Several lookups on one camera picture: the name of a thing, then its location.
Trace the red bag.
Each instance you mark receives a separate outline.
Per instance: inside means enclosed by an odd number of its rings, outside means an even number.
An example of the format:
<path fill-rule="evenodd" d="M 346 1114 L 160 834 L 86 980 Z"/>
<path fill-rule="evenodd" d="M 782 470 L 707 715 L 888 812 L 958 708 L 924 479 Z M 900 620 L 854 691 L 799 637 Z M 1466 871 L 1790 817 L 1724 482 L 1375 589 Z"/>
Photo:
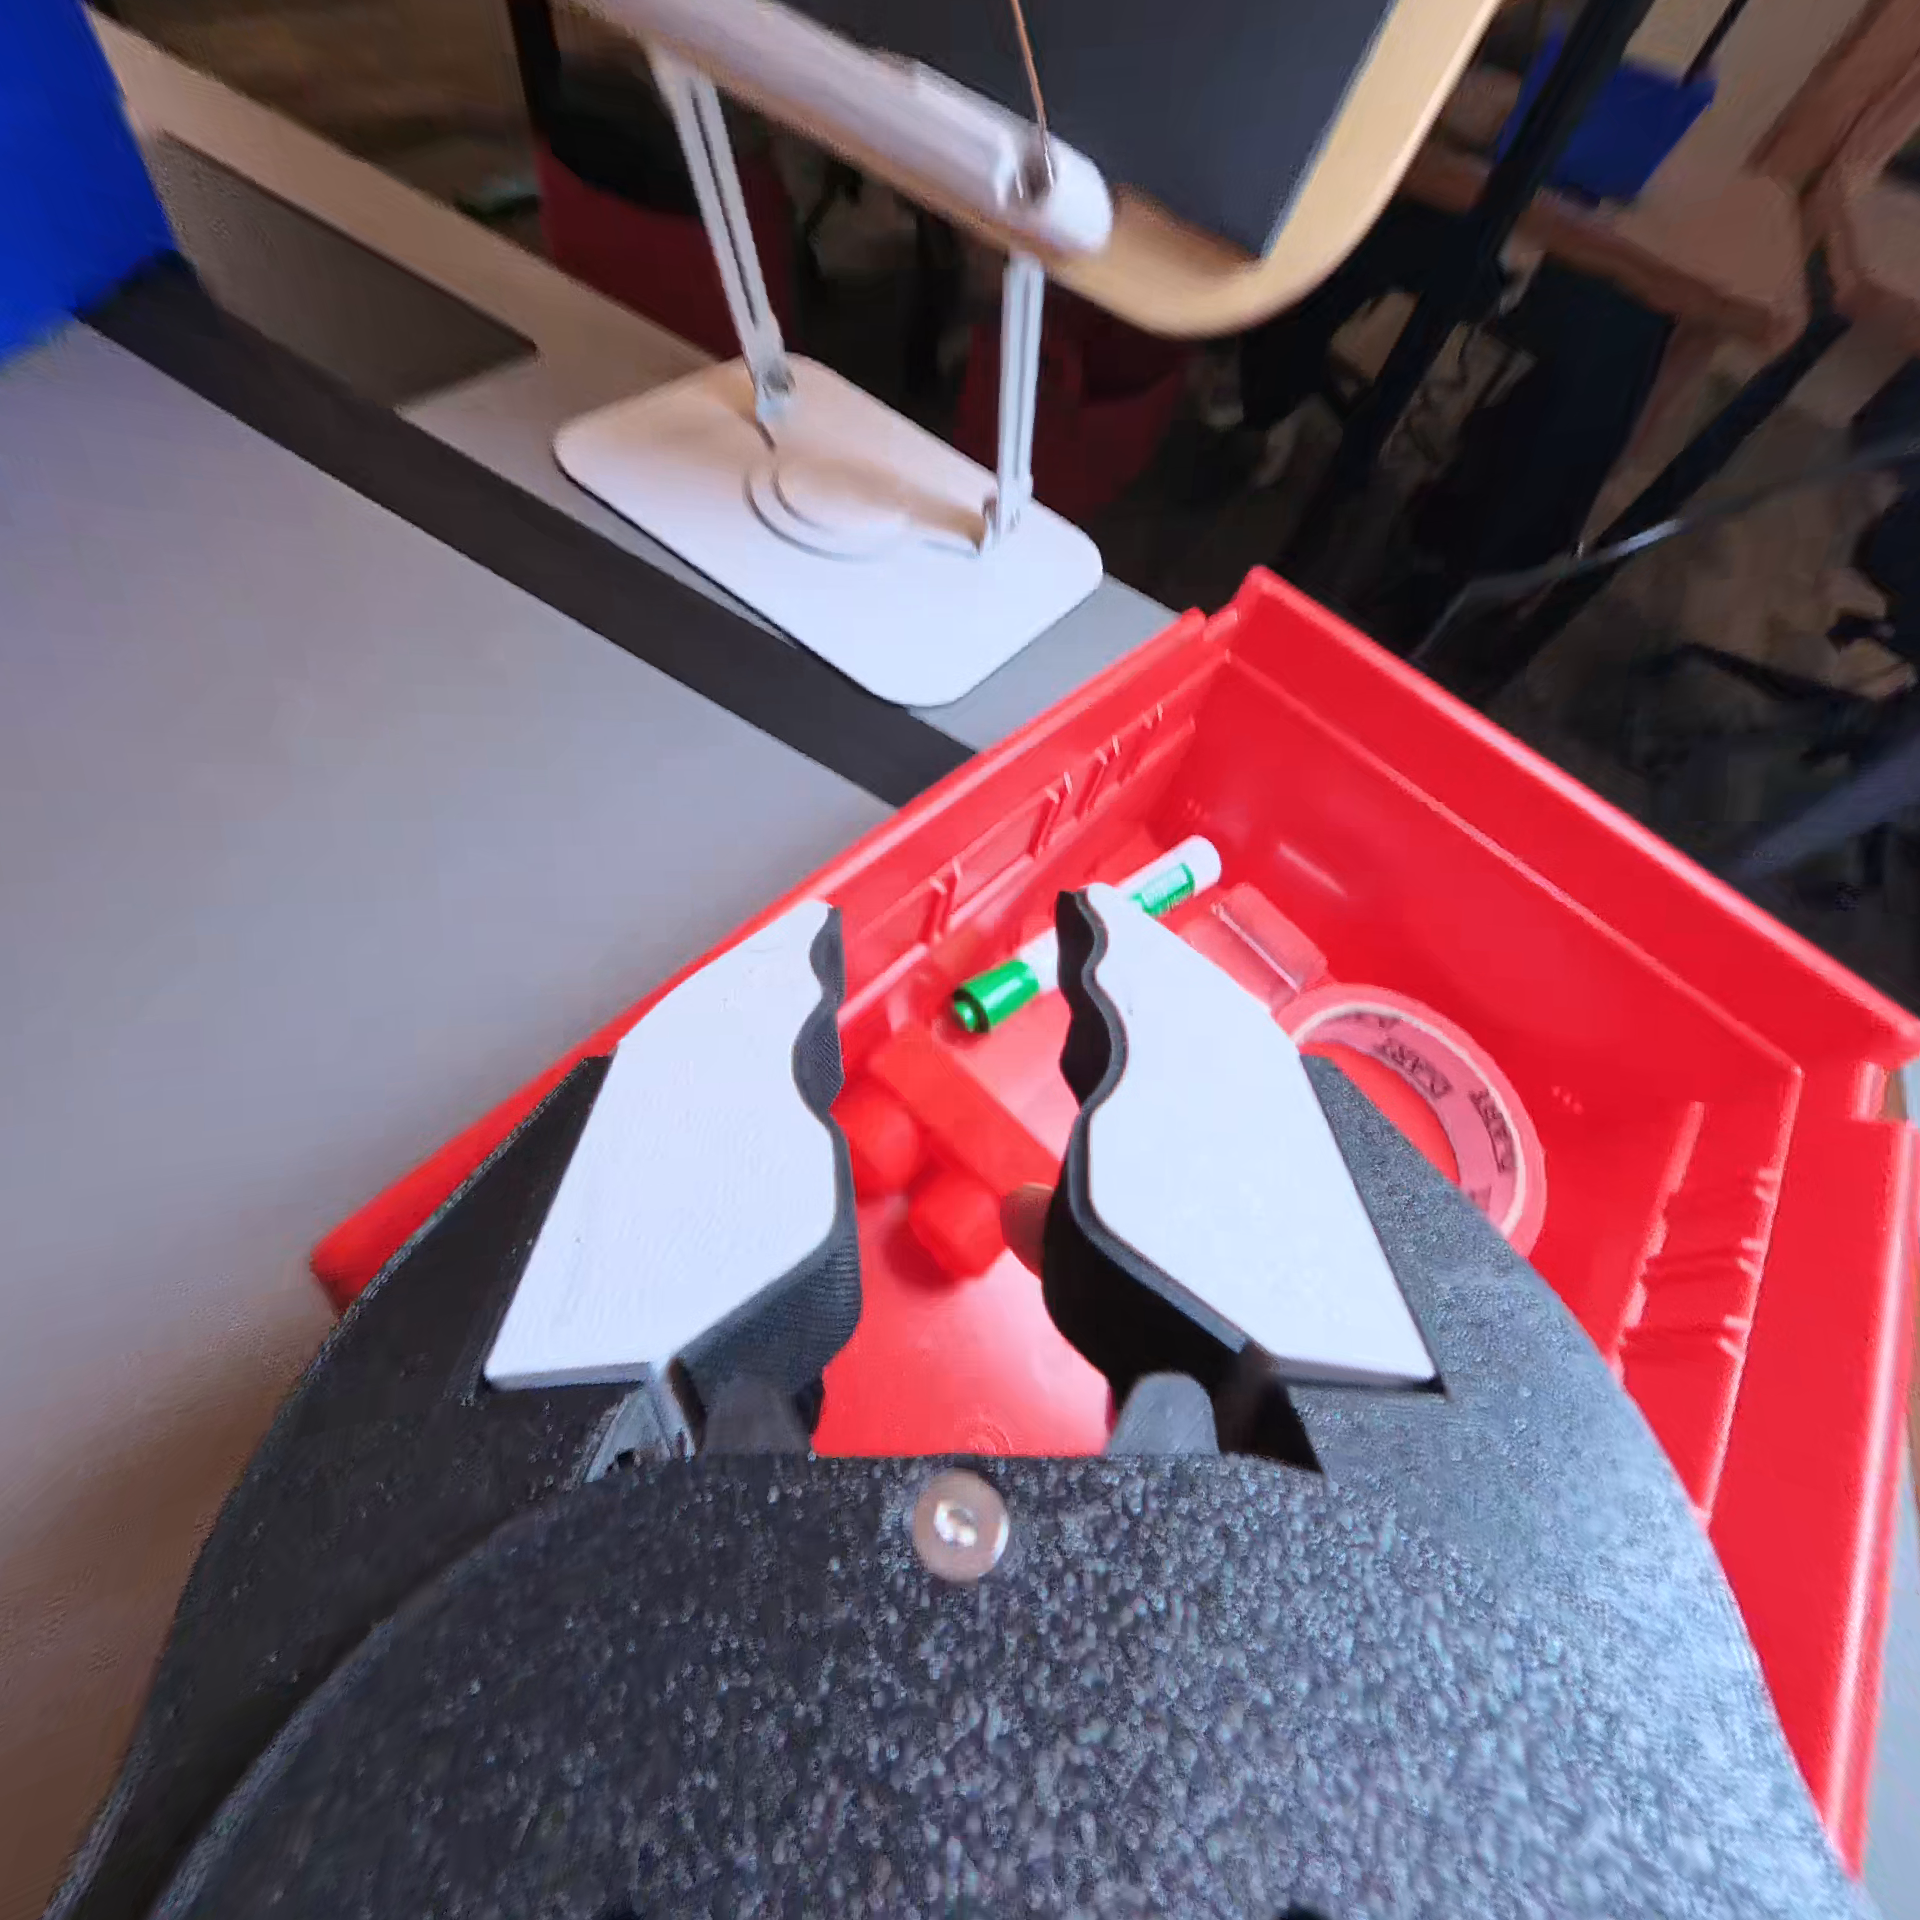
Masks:
<path fill-rule="evenodd" d="M 679 157 L 590 161 L 534 145 L 552 262 L 717 361 L 738 354 L 723 281 Z M 1192 353 L 1051 283 L 1044 300 L 1032 477 L 1070 521 L 1108 509 L 1158 454 Z"/>

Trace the green dry-erase marker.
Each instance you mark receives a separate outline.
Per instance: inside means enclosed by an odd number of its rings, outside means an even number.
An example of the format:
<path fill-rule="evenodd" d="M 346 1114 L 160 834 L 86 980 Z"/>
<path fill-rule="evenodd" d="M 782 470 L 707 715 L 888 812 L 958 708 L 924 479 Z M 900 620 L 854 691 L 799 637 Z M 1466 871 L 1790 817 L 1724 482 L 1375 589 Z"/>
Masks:
<path fill-rule="evenodd" d="M 1205 834 L 1191 834 L 1174 849 L 1117 881 L 1117 890 L 1149 918 L 1205 897 L 1220 883 L 1219 849 Z M 968 1035 L 992 1034 L 1029 1004 L 1058 990 L 1058 933 L 1037 930 L 1010 958 L 964 979 L 951 993 L 951 1014 Z"/>

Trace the clear plastic block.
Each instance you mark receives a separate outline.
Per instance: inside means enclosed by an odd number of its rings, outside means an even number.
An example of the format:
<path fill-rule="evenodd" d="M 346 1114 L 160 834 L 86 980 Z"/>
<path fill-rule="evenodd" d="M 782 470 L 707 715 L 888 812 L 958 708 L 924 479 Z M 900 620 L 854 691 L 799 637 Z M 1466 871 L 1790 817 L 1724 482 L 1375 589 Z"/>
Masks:
<path fill-rule="evenodd" d="M 1269 1014 L 1328 980 L 1318 945 L 1245 881 L 1205 894 L 1180 933 Z"/>

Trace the wooden office desk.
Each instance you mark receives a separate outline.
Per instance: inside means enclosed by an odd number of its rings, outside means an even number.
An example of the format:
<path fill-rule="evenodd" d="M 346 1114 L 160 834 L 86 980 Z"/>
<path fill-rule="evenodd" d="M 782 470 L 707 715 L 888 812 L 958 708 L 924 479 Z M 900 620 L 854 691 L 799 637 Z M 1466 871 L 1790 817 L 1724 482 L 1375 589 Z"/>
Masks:
<path fill-rule="evenodd" d="M 1610 279 L 1678 323 L 1680 366 L 1779 353 L 1810 319 L 1826 265 L 1837 310 L 1916 353 L 1916 2 L 1655 5 L 1631 59 L 1698 69 L 1712 105 L 1622 205 L 1544 190 L 1523 213 L 1525 261 Z"/>

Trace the red toy block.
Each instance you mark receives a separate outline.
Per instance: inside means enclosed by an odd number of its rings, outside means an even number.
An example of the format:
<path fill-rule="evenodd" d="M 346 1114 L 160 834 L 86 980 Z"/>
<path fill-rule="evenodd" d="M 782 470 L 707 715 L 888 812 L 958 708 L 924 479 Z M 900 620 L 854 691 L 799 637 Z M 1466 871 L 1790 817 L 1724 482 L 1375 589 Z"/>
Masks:
<path fill-rule="evenodd" d="M 1053 1186 L 1060 1150 L 996 1098 L 963 1054 L 906 1028 L 852 1071 L 832 1108 L 848 1140 L 854 1190 L 902 1201 L 919 1252 L 947 1281 L 975 1281 L 1005 1250 L 1002 1203 Z"/>

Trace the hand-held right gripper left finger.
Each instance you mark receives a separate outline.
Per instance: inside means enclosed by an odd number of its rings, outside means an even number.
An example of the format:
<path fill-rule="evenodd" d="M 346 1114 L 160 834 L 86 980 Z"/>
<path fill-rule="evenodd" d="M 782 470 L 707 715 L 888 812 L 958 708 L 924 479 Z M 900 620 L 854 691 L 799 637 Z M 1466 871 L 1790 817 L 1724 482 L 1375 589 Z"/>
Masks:
<path fill-rule="evenodd" d="M 484 1363 L 494 1389 L 628 1389 L 610 1449 L 814 1451 L 861 1313 L 839 913 L 803 901 L 612 1046 Z"/>

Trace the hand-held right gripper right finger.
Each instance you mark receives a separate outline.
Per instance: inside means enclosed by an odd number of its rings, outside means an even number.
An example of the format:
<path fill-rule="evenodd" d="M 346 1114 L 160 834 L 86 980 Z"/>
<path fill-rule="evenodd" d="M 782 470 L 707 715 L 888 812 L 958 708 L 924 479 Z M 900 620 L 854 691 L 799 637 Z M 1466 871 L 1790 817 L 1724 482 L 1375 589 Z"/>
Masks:
<path fill-rule="evenodd" d="M 1110 1457 L 1314 1470 L 1291 1389 L 1443 1396 L 1303 1057 L 1107 883 L 1055 908 L 1074 1118 L 1039 1226 L 1051 1323 L 1110 1393 Z"/>

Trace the red plastic bin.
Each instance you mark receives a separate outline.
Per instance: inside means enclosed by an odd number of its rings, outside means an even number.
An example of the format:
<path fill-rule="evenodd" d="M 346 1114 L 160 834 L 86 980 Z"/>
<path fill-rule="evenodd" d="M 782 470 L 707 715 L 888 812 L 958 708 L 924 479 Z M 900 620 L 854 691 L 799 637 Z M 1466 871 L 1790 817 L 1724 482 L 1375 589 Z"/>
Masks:
<path fill-rule="evenodd" d="M 844 908 L 852 1071 L 925 1028 L 1044 1146 L 1066 1013 L 959 1039 L 943 993 L 1048 883 L 1186 833 L 1510 1079 L 1547 1159 L 1528 1252 L 1648 1414 L 1730 1579 L 1815 1812 L 1859 1868 L 1904 1482 L 1916 1018 L 1303 595 L 1256 571 L 936 782 L 807 883 Z M 902 1201 L 830 1446 L 1074 1451 L 1090 1373 L 1035 1282 L 947 1281 Z"/>

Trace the white folding stand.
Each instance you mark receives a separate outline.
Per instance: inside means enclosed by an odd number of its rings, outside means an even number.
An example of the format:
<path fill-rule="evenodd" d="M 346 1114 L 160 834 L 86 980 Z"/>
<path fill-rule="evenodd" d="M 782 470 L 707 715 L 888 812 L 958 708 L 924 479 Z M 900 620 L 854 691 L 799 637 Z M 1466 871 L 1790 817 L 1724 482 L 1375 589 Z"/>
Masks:
<path fill-rule="evenodd" d="M 1020 5 L 1026 114 L 783 5 L 590 12 L 654 69 L 738 354 L 571 418 L 557 466 L 877 700 L 955 703 L 1101 582 L 1035 500 L 1032 439 L 1046 265 L 1110 242 L 1114 194 L 1048 127 Z M 726 93 L 1003 242 L 992 468 L 787 347 Z"/>

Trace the blue plastic bin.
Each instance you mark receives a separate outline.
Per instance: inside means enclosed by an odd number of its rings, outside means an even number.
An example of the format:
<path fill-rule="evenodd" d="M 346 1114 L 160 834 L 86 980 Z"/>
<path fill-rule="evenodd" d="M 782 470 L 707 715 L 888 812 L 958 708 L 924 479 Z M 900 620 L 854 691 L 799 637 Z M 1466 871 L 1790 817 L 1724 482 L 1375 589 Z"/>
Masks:
<path fill-rule="evenodd" d="M 1714 105 L 1719 76 L 1622 59 L 1547 170 L 1544 185 L 1589 205 L 1630 203 Z"/>
<path fill-rule="evenodd" d="M 2 356 L 175 249 L 78 2 L 2 5 Z"/>

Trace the red tape roll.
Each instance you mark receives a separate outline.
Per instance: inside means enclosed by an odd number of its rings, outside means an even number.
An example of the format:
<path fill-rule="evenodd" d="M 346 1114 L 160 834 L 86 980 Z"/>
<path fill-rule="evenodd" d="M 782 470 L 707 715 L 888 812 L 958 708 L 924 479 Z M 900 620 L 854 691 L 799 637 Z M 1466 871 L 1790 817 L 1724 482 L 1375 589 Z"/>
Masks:
<path fill-rule="evenodd" d="M 1547 1159 L 1520 1092 L 1463 1026 L 1430 1006 L 1328 980 L 1291 997 L 1275 1019 L 1301 1051 L 1344 1046 L 1396 1074 L 1437 1124 L 1454 1181 L 1526 1257 L 1547 1213 Z"/>

